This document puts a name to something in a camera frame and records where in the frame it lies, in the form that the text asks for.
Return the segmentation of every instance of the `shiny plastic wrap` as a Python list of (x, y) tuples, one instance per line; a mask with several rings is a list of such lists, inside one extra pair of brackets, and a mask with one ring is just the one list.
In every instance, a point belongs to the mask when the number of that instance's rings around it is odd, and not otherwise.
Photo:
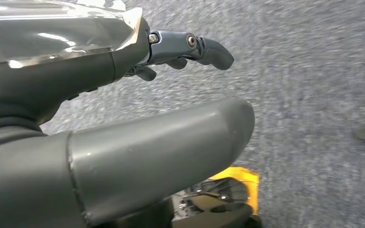
[(11, 68), (113, 52), (137, 41), (142, 9), (0, 0), (0, 63)]

